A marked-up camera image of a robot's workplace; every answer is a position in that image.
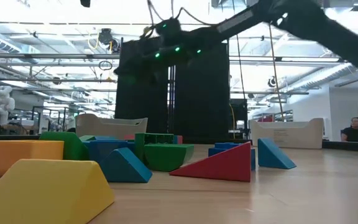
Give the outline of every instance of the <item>yellow triangular block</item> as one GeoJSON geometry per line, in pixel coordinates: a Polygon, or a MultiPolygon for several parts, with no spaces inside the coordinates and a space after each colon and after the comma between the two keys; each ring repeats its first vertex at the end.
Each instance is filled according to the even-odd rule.
{"type": "Polygon", "coordinates": [[[93,161],[21,159],[0,179],[0,224],[82,224],[113,202],[93,161]]]}

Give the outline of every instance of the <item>yellow foam block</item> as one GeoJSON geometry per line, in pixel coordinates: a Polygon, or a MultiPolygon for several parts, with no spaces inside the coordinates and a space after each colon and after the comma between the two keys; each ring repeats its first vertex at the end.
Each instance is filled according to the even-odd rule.
{"type": "Polygon", "coordinates": [[[19,159],[63,159],[63,141],[0,141],[0,177],[19,159]]]}
{"type": "Polygon", "coordinates": [[[82,224],[113,202],[94,161],[21,159],[0,179],[0,224],[82,224]]]}

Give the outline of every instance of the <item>toy block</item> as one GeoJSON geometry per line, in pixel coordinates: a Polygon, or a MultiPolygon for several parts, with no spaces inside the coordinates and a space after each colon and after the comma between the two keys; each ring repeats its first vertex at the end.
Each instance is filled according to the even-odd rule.
{"type": "Polygon", "coordinates": [[[269,138],[258,139],[258,164],[261,167],[292,169],[296,165],[269,138]]]}
{"type": "Polygon", "coordinates": [[[63,159],[63,141],[0,141],[0,177],[19,159],[63,159]]]}
{"type": "Polygon", "coordinates": [[[113,202],[93,161],[21,159],[0,179],[0,223],[88,223],[113,202]]]}
{"type": "Polygon", "coordinates": [[[183,144],[183,136],[174,136],[173,143],[174,144],[183,144]]]}
{"type": "Polygon", "coordinates": [[[255,149],[251,149],[251,171],[256,169],[255,149]]]}
{"type": "Polygon", "coordinates": [[[247,142],[171,171],[169,174],[183,177],[250,182],[250,157],[250,143],[247,142]]]}
{"type": "Polygon", "coordinates": [[[231,149],[233,147],[239,146],[241,144],[236,144],[233,142],[225,142],[225,143],[215,143],[215,147],[216,149],[231,149]]]}
{"type": "Polygon", "coordinates": [[[133,153],[135,153],[135,142],[128,141],[127,144],[128,149],[130,149],[133,153]]]}
{"type": "Polygon", "coordinates": [[[191,159],[194,145],[148,144],[144,146],[144,152],[150,169],[170,172],[191,159]]]}
{"type": "Polygon", "coordinates": [[[152,173],[128,148],[113,150],[100,162],[108,182],[147,183],[152,173]]]}
{"type": "Polygon", "coordinates": [[[40,140],[64,141],[63,159],[89,160],[88,149],[75,133],[68,132],[44,132],[40,140]]]}
{"type": "Polygon", "coordinates": [[[112,141],[112,140],[117,140],[115,137],[113,136],[95,136],[94,137],[96,141],[112,141]]]}
{"type": "Polygon", "coordinates": [[[135,135],[134,134],[127,134],[124,136],[125,140],[135,140],[135,135]]]}
{"type": "Polygon", "coordinates": [[[112,141],[91,141],[89,142],[89,159],[100,163],[105,159],[113,150],[122,147],[127,147],[128,142],[122,140],[112,141]]]}
{"type": "MultiPolygon", "coordinates": [[[[216,149],[214,148],[209,148],[208,149],[208,157],[213,156],[215,154],[218,154],[220,152],[224,152],[227,149],[216,149]]],[[[255,170],[255,149],[251,149],[251,171],[255,170]]]]}
{"type": "Polygon", "coordinates": [[[147,161],[144,158],[144,146],[147,144],[173,144],[173,134],[151,134],[151,133],[136,133],[135,134],[135,155],[144,164],[147,161]]]}
{"type": "Polygon", "coordinates": [[[96,140],[96,138],[94,136],[81,136],[80,140],[81,141],[94,141],[94,140],[96,140]]]}
{"type": "Polygon", "coordinates": [[[227,149],[217,149],[217,148],[209,148],[208,149],[208,157],[209,156],[213,156],[213,155],[215,155],[215,154],[218,154],[218,153],[220,153],[220,152],[224,152],[224,151],[226,151],[227,149]]]}

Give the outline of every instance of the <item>table surface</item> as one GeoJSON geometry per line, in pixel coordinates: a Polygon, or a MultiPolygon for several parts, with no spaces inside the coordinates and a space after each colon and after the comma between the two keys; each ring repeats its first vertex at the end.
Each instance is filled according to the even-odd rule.
{"type": "MultiPolygon", "coordinates": [[[[197,145],[192,161],[209,147],[197,145]]],[[[116,201],[90,223],[358,224],[358,152],[284,151],[298,167],[257,167],[251,183],[165,172],[148,184],[111,183],[116,201]]]]}

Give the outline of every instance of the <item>green block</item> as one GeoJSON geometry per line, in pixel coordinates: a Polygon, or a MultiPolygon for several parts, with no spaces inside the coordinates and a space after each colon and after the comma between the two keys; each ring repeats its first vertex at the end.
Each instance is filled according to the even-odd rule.
{"type": "Polygon", "coordinates": [[[95,141],[96,138],[95,138],[95,136],[81,136],[80,140],[81,141],[95,141]]]}
{"type": "Polygon", "coordinates": [[[45,132],[40,140],[64,141],[63,159],[87,161],[90,159],[88,148],[75,133],[45,132]]]}
{"type": "Polygon", "coordinates": [[[144,146],[144,152],[150,169],[170,172],[191,159],[194,145],[148,144],[144,146]]]}
{"type": "Polygon", "coordinates": [[[144,158],[144,146],[147,144],[166,143],[173,144],[173,134],[151,134],[137,133],[135,134],[135,155],[147,165],[144,158]]]}

